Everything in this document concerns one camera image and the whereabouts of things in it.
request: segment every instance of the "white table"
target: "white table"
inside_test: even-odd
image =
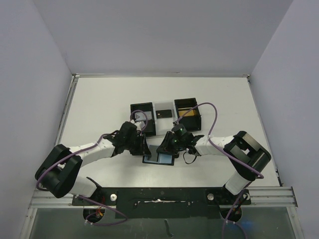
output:
[[[218,109],[214,136],[247,131],[268,149],[267,140],[246,78],[79,78],[66,119],[61,143],[76,146],[96,141],[102,133],[119,129],[129,119],[130,104],[196,97]],[[210,106],[201,106],[202,131],[214,119]],[[148,138],[159,145],[163,137]],[[81,168],[103,187],[220,187],[235,171],[224,156],[202,156],[186,165],[182,157],[174,166],[143,164],[128,152],[101,159]],[[279,186],[273,161],[263,170],[265,179],[251,186]]]

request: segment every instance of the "purple cable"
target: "purple cable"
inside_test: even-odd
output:
[[[144,111],[141,111],[141,110],[135,110],[135,111],[133,111],[133,112],[131,113],[131,115],[130,115],[130,120],[132,120],[132,119],[133,119],[133,115],[134,115],[136,112],[141,112],[141,113],[142,113],[142,114],[144,114],[144,116],[145,116],[146,123],[145,123],[145,126],[141,129],[141,131],[143,131],[144,129],[146,129],[146,126],[148,126],[148,116],[145,114],[145,112],[144,112]]]
[[[126,221],[128,220],[128,217],[127,217],[124,213],[121,213],[120,211],[118,211],[118,210],[116,210],[116,209],[114,209],[114,208],[111,208],[111,207],[109,207],[109,206],[106,206],[106,205],[104,205],[104,204],[102,204],[102,203],[98,203],[98,202],[96,202],[96,201],[93,201],[93,200],[91,200],[91,199],[89,199],[89,198],[86,198],[86,197],[83,197],[83,196],[81,196],[81,195],[79,195],[79,198],[82,198],[82,199],[84,199],[84,200],[86,200],[86,201],[88,201],[88,202],[90,202],[90,203],[94,203],[94,204],[96,204],[96,205],[98,205],[98,206],[107,208],[107,209],[109,209],[109,210],[111,210],[111,211],[113,211],[113,212],[115,212],[115,213],[117,213],[117,214],[120,214],[121,216],[124,217],[123,220],[118,221],[118,222],[114,222],[114,223],[92,223],[92,225],[95,225],[95,226],[114,226],[114,225],[118,225],[118,224],[124,223],[124,222],[126,222]],[[96,213],[91,213],[91,214],[89,214],[89,215],[85,218],[85,220],[88,220],[89,217],[92,216],[93,214],[96,214]]]
[[[243,165],[245,168],[248,168],[250,171],[252,171],[253,173],[257,174],[258,177],[257,178],[260,178],[260,179],[263,179],[264,176],[258,172],[256,169],[250,167],[249,165],[247,165],[246,163],[238,160],[237,158],[233,157],[232,155],[226,153],[222,148],[220,148],[219,146],[217,146],[216,144],[214,144],[211,139],[210,139],[210,134],[211,132],[213,131],[214,127],[215,127],[215,124],[216,124],[216,121],[217,121],[217,108],[214,104],[212,103],[209,103],[209,102],[205,102],[205,103],[201,103],[201,104],[198,104],[196,106],[194,106],[193,108],[189,109],[188,111],[186,111],[181,117],[179,117],[176,122],[179,122],[188,112],[192,111],[193,109],[196,109],[198,108],[199,106],[202,106],[202,105],[210,105],[210,106],[213,106],[213,108],[215,109],[215,119],[214,119],[214,122],[213,122],[213,125],[211,126],[209,132],[208,132],[208,141],[210,142],[211,145],[213,145],[217,150],[219,150],[221,153],[223,153],[224,155],[226,155],[227,157],[229,157],[231,160]]]
[[[36,188],[37,188],[38,190],[40,190],[40,191],[48,191],[47,189],[40,188],[40,185],[39,185],[39,184],[41,183],[42,179],[48,174],[48,172],[50,172],[50,171],[51,171],[53,168],[55,168],[58,164],[61,164],[61,163],[63,163],[64,161],[68,160],[70,157],[72,157],[72,156],[74,156],[74,155],[76,155],[76,154],[78,154],[78,153],[82,153],[82,152],[84,152],[84,151],[86,151],[86,150],[90,150],[90,149],[92,149],[92,148],[95,148],[95,147],[101,142],[101,140],[103,139],[103,137],[106,136],[106,135],[109,135],[109,134],[108,134],[108,133],[102,134],[102,135],[100,136],[99,140],[98,140],[95,144],[93,144],[92,146],[89,146],[89,147],[87,147],[87,148],[83,148],[83,149],[80,149],[80,150],[78,150],[78,151],[76,151],[76,152],[74,152],[74,153],[71,153],[71,154],[65,156],[64,158],[60,159],[60,160],[57,161],[56,163],[52,164],[52,165],[51,165],[47,170],[45,170],[45,172],[42,173],[42,175],[39,177],[38,181],[36,182]]]
[[[247,188],[251,183],[252,183],[252,182],[249,182],[249,183],[244,187],[244,189]],[[238,197],[236,198],[234,204],[231,206],[231,208],[229,209],[229,211],[228,211],[228,213],[227,213],[227,216],[225,217],[225,220],[224,220],[224,223],[223,223],[223,227],[222,227],[222,229],[221,229],[221,238],[222,238],[222,239],[224,239],[224,231],[225,231],[226,222],[227,222],[227,220],[228,220],[228,218],[229,218],[231,212],[233,211],[234,207],[235,207],[236,204],[238,203],[239,199],[241,198],[241,196],[243,196],[243,194],[244,194],[244,189],[238,194]],[[247,239],[247,234],[246,234],[246,232],[244,231],[244,229],[243,229],[238,223],[235,223],[235,224],[243,231],[243,233],[244,233],[244,235],[245,235],[245,239]]]

